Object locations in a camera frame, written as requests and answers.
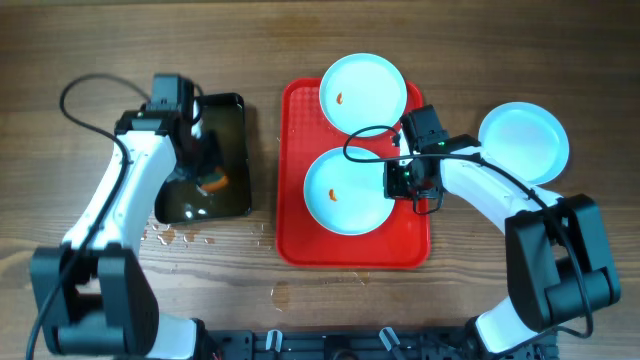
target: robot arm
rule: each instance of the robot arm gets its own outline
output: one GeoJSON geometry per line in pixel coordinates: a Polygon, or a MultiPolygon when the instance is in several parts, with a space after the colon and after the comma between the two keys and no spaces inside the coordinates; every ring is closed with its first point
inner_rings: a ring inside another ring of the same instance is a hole
{"type": "MultiPolygon", "coordinates": [[[[128,150],[129,166],[87,253],[74,268],[73,279],[63,285],[45,318],[43,333],[52,353],[189,359],[198,352],[198,341],[203,342],[201,322],[160,314],[137,261],[158,192],[178,159],[189,151],[193,108],[190,81],[157,75],[151,102],[140,111],[125,112],[117,122],[115,132],[128,150]],[[75,289],[91,278],[100,282],[101,294],[75,289]]],[[[39,310],[65,262],[87,237],[121,166],[122,154],[115,146],[93,198],[61,247],[36,250],[31,277],[39,310]]]]}
{"type": "MultiPolygon", "coordinates": [[[[82,253],[71,278],[65,279],[42,324],[52,353],[216,359],[218,345],[200,320],[159,313],[137,261],[140,238],[162,184],[175,174],[177,165],[187,162],[187,168],[193,167],[188,164],[196,158],[189,154],[192,122],[186,121],[193,118],[193,102],[192,83],[178,76],[156,76],[151,102],[140,111],[125,112],[116,124],[116,135],[128,148],[130,164],[103,226],[89,243],[88,251],[82,253]],[[91,278],[100,281],[101,294],[79,293],[75,286],[91,278]]],[[[401,122],[410,151],[480,154],[488,163],[497,165],[477,140],[469,136],[449,139],[433,107],[412,112],[401,122]]],[[[120,168],[120,157],[119,149],[114,150],[95,195],[65,235],[62,246],[36,250],[30,270],[40,311],[54,284],[61,281],[61,269],[77,253],[105,203],[120,168]]],[[[591,308],[598,310],[617,302],[620,284],[595,203],[584,195],[564,199],[515,178],[534,189],[549,207],[546,210],[565,227],[584,275],[591,308]]],[[[425,197],[439,198],[441,203],[446,190],[467,200],[505,234],[510,296],[470,321],[468,336],[481,348],[467,352],[470,358],[495,357],[558,324],[585,315],[581,292],[567,259],[556,260],[553,256],[553,234],[547,229],[540,205],[496,171],[451,158],[420,158],[408,165],[392,161],[385,163],[384,184],[387,196],[411,199],[414,204],[425,197]]],[[[249,337],[243,335],[243,339],[243,351],[250,351],[245,345],[249,337]]],[[[277,339],[281,342],[282,334],[277,339]]],[[[330,354],[329,340],[327,336],[318,340],[324,346],[325,359],[330,354]]],[[[278,341],[267,337],[268,358],[276,358],[280,352],[278,341]]],[[[397,338],[394,343],[389,343],[395,349],[394,356],[402,357],[397,338]]],[[[253,358],[250,354],[242,358],[253,358]]]]}
{"type": "MultiPolygon", "coordinates": [[[[403,116],[401,123],[411,151],[475,155],[501,168],[470,136],[449,139],[432,106],[403,116]]],[[[562,224],[570,242],[567,245],[575,249],[591,309],[616,303],[620,283],[593,200],[585,195],[564,199],[515,174],[509,175],[532,189],[562,224]]],[[[510,296],[473,321],[472,336],[481,343],[484,354],[510,351],[565,321],[585,316],[571,259],[555,259],[551,250],[556,235],[545,217],[548,214],[513,181],[469,160],[417,157],[408,165],[385,163],[387,196],[409,198],[414,204],[420,198],[439,198],[441,204],[445,190],[469,202],[505,234],[510,296]]]]}

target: black metal bracket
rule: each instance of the black metal bracket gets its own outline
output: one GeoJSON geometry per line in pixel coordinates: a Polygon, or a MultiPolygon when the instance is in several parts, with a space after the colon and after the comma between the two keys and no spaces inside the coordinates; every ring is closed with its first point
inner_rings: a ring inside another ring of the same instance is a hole
{"type": "MultiPolygon", "coordinates": [[[[44,299],[59,281],[60,271],[74,253],[69,246],[38,248],[31,259],[31,283],[41,311],[44,299]]],[[[135,254],[111,246],[88,252],[62,285],[42,325],[54,354],[144,355],[158,330],[158,303],[135,254]],[[91,278],[99,294],[84,294],[76,285],[91,278]]]]}
{"type": "MultiPolygon", "coordinates": [[[[616,303],[620,281],[598,206],[581,194],[560,199],[550,211],[575,249],[592,310],[616,303]]],[[[537,332],[585,315],[570,259],[555,259],[557,236],[546,221],[542,211],[505,221],[509,296],[522,322],[537,332]]]]}
{"type": "MultiPolygon", "coordinates": [[[[398,332],[398,351],[407,360],[471,360],[474,354],[448,343],[464,331],[462,327],[434,327],[423,331],[398,332]]],[[[250,331],[211,331],[225,360],[393,360],[374,331],[284,332],[279,352],[266,350],[267,334],[250,331]]],[[[556,336],[550,334],[523,346],[504,360],[557,360],[556,336]]]]}

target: white dish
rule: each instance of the white dish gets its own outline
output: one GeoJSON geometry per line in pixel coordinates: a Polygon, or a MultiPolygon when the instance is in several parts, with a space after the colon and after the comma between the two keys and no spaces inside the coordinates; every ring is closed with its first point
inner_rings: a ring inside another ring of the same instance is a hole
{"type": "MultiPolygon", "coordinates": [[[[320,84],[324,116],[347,135],[372,125],[393,126],[407,105],[407,85],[386,59],[353,54],[336,61],[320,84]]],[[[382,134],[376,129],[361,137],[382,134]]]]}
{"type": "Polygon", "coordinates": [[[530,103],[493,109],[478,139],[498,163],[534,185],[555,179],[569,160],[569,139],[558,119],[530,103]]]}
{"type": "MultiPolygon", "coordinates": [[[[355,158],[378,158],[359,147],[347,151],[355,158]]],[[[329,150],[314,161],[304,179],[307,209],[336,234],[366,234],[384,223],[395,204],[384,197],[383,174],[383,163],[355,163],[344,157],[342,148],[329,150]]]]}

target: wooden table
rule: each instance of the wooden table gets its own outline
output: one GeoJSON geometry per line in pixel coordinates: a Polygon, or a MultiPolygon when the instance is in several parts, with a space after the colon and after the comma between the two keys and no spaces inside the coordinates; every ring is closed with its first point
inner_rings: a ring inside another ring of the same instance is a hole
{"type": "MultiPolygon", "coordinates": [[[[238,92],[256,109],[248,124],[253,214],[168,231],[150,220],[140,261],[162,310],[201,318],[210,329],[377,329],[461,325],[504,298],[503,236],[453,196],[431,218],[432,253],[415,270],[305,270],[278,257],[281,93],[355,52],[393,62],[450,134],[477,134],[484,115],[509,101],[557,116],[571,159],[548,188],[596,199],[623,288],[618,305],[595,314],[594,336],[561,336],[561,352],[637,357],[639,14],[632,1],[551,0],[0,9],[0,359],[23,356],[36,315],[27,270],[33,250],[60,242],[112,151],[57,108],[62,87],[90,72],[147,89],[154,73],[179,72],[207,93],[238,92]]],[[[80,118],[107,129],[139,104],[107,82],[69,99],[80,118]]],[[[38,349],[47,356],[42,341],[38,349]]]]}

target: white bowl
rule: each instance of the white bowl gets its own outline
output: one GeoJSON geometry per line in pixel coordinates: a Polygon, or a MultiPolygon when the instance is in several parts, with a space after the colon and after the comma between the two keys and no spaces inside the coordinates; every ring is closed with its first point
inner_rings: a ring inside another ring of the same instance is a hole
{"type": "MultiPolygon", "coordinates": [[[[369,150],[349,147],[349,155],[377,159],[369,150]]],[[[304,201],[311,216],[340,235],[362,235],[389,217],[395,201],[384,197],[384,164],[347,160],[342,148],[327,151],[314,161],[304,179],[304,201]]]]}
{"type": "MultiPolygon", "coordinates": [[[[336,61],[322,77],[320,107],[347,135],[372,125],[393,126],[407,105],[407,85],[393,64],[373,54],[353,54],[336,61]]],[[[382,134],[371,130],[361,137],[382,134]]]]}
{"type": "Polygon", "coordinates": [[[558,119],[530,103],[491,110],[478,139],[498,163],[534,185],[555,179],[569,160],[569,139],[558,119]]]}

